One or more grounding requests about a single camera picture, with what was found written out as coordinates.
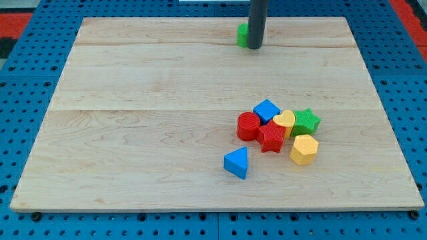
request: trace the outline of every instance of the blue cube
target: blue cube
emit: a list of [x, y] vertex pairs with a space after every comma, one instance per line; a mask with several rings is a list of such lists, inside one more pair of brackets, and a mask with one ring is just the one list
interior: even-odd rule
[[280, 114], [280, 109], [270, 100], [266, 99], [254, 107], [254, 113], [261, 119], [261, 125], [265, 125], [272, 120], [274, 116]]
[[246, 179], [248, 148], [242, 147], [224, 156], [224, 169], [241, 179]]

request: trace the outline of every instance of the pile of blocks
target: pile of blocks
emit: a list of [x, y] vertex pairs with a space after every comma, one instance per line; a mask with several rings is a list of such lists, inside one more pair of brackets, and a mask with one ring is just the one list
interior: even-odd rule
[[[319, 143], [312, 134], [320, 121], [311, 109], [280, 113], [280, 109], [266, 99], [254, 107], [253, 112], [245, 112], [238, 117], [237, 136], [243, 141], [256, 140], [261, 145], [262, 153], [280, 153], [284, 140], [295, 137], [289, 157], [297, 165], [309, 165], [318, 152]], [[224, 169], [245, 179], [248, 148], [242, 147], [225, 155]]]

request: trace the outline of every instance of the wooden plank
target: wooden plank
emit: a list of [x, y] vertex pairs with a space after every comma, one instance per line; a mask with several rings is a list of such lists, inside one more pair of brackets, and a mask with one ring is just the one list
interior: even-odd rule
[[[234, 45], [245, 21], [85, 19], [11, 208], [424, 206], [345, 19], [268, 19], [267, 44], [258, 51]], [[311, 107], [322, 118], [311, 165], [289, 159], [291, 139], [277, 154], [236, 137], [238, 115], [265, 98], [282, 109]], [[241, 181], [222, 161], [244, 145], [250, 168]]]

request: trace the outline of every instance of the black pole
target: black pole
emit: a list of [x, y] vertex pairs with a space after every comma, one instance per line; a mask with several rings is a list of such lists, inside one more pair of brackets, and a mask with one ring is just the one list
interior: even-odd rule
[[250, 49], [259, 49], [264, 38], [264, 28], [268, 13], [268, 0], [251, 0], [246, 45]]

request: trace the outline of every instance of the green block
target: green block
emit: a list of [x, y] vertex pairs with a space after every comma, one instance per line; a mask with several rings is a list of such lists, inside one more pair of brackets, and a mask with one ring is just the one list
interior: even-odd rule
[[246, 46], [247, 36], [248, 36], [248, 24], [242, 23], [238, 27], [237, 45], [239, 45], [240, 47], [247, 47]]
[[295, 125], [292, 129], [292, 137], [305, 134], [313, 134], [316, 132], [321, 119], [312, 113], [311, 109], [304, 111], [294, 111], [295, 114]]

